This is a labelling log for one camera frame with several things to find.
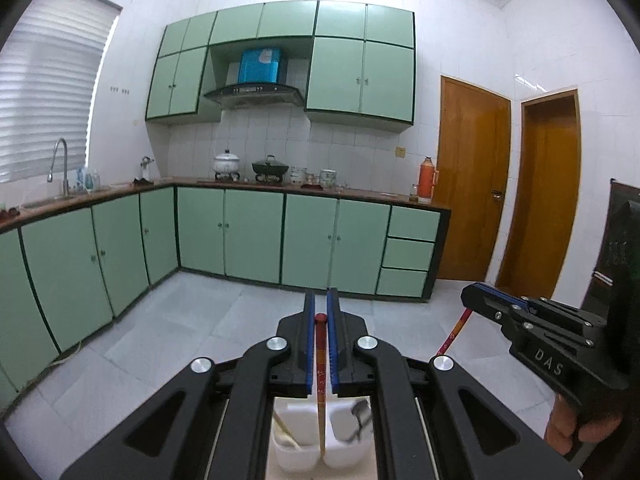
silver faucet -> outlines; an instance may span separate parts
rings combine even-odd
[[[62,145],[65,147],[65,176],[62,179],[62,195],[69,195],[69,180],[66,177],[66,140],[64,137],[60,137],[56,141],[56,145],[53,147],[53,159],[51,161],[51,169],[49,170],[49,174],[47,175],[47,182],[53,182],[53,165],[56,163],[56,153],[58,152],[58,145],[62,142]]]

tiled floor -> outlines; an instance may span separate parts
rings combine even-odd
[[[428,360],[462,314],[465,285],[436,282],[427,304],[340,305],[402,354]],[[178,273],[49,373],[10,413],[8,431],[44,480],[57,479],[194,357],[238,357],[302,304],[301,293]],[[497,325],[473,315],[448,354],[542,434],[553,393],[508,354]]]

silver bolt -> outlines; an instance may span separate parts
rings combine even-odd
[[[378,346],[378,340],[370,335],[364,335],[358,339],[358,346],[363,350],[371,350]]]
[[[439,355],[433,360],[433,366],[435,366],[438,370],[443,372],[447,372],[453,368],[453,359],[446,355]]]
[[[287,340],[283,337],[272,337],[267,341],[267,348],[269,350],[284,350],[287,344]]]
[[[196,372],[197,374],[203,374],[204,372],[208,372],[211,370],[212,362],[210,359],[206,357],[198,357],[191,361],[191,371]]]

white blind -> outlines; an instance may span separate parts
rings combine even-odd
[[[84,165],[89,110],[119,10],[101,0],[33,0],[0,51],[0,182],[49,173],[53,146]],[[55,171],[62,170],[62,147]]]

doorway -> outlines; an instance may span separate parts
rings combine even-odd
[[[438,278],[484,280],[502,214],[510,142],[508,99],[442,78],[433,205],[450,208],[451,220]]]
[[[577,91],[523,103],[518,192],[498,288],[551,297],[574,226],[579,184]]]

